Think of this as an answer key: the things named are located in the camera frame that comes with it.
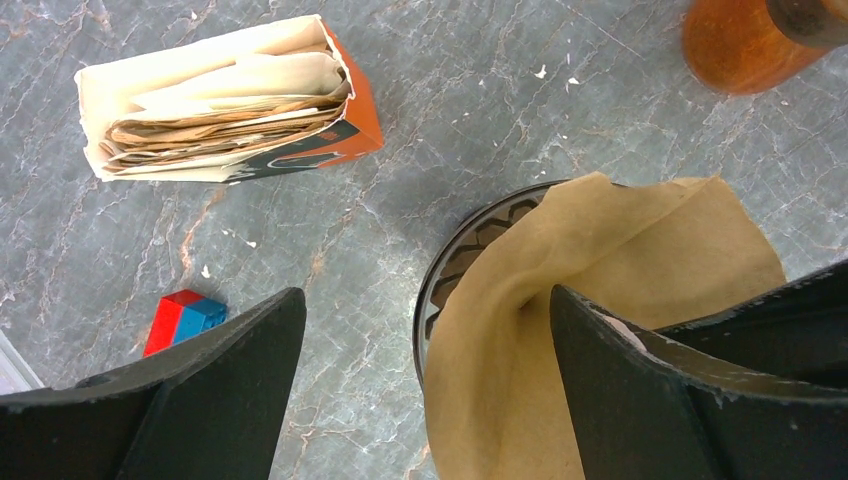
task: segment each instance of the orange glass bottle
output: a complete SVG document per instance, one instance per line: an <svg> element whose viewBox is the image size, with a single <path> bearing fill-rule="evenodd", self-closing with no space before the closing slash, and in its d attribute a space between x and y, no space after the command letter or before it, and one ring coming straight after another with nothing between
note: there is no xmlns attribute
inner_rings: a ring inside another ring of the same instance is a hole
<svg viewBox="0 0 848 480"><path fill-rule="evenodd" d="M695 0L683 52L706 85L751 94L848 44L848 0Z"/></svg>

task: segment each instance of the folded paper filter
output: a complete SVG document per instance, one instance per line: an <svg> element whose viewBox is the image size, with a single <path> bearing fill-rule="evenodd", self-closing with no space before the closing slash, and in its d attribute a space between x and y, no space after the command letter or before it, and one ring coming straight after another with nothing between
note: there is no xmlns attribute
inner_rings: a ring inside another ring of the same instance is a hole
<svg viewBox="0 0 848 480"><path fill-rule="evenodd" d="M373 114L345 56L313 15L84 68L75 80L86 157L104 180L240 179L246 160L343 119L355 88Z"/></svg>
<svg viewBox="0 0 848 480"><path fill-rule="evenodd" d="M718 178L626 188L592 174L551 188L480 254L434 328L424 399L440 477L584 478L550 330L554 285L656 329L785 280Z"/></svg>

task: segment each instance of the black plastic part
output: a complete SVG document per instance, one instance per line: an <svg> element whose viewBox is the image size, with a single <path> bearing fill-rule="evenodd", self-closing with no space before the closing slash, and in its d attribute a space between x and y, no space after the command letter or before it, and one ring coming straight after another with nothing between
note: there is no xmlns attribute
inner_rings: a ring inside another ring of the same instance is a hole
<svg viewBox="0 0 848 480"><path fill-rule="evenodd" d="M0 478L267 479L305 321L288 289L75 388L0 397Z"/></svg>
<svg viewBox="0 0 848 480"><path fill-rule="evenodd" d="M551 328L586 478L847 479L848 390L834 388L845 275L843 262L661 332L556 287ZM824 353L792 348L799 338Z"/></svg>

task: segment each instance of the open cardboard box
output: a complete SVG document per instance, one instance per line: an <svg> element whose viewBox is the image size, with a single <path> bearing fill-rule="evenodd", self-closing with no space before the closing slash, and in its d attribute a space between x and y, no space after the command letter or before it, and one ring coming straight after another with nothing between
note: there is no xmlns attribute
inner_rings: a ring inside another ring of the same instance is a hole
<svg viewBox="0 0 848 480"><path fill-rule="evenodd" d="M100 142L118 118L141 111L130 100L136 95L232 65L237 58L251 53L276 55L323 40L351 84L341 116L327 127L266 149L206 155L173 165L137 166L119 174L105 169L110 155ZM234 183L335 165L383 145L368 81L319 15L281 20L182 47L89 66L77 72L74 80L79 88L80 123L88 139L85 156L103 181Z"/></svg>

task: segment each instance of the brown paper coffee filter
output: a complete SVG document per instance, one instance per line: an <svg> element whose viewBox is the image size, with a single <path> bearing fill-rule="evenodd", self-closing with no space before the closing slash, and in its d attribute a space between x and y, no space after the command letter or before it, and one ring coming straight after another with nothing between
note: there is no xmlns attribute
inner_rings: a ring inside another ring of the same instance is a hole
<svg viewBox="0 0 848 480"><path fill-rule="evenodd" d="M624 188L595 173L551 188L480 254L434 328L424 399L440 477L584 478L551 338L554 285L655 329L783 283L718 178Z"/></svg>

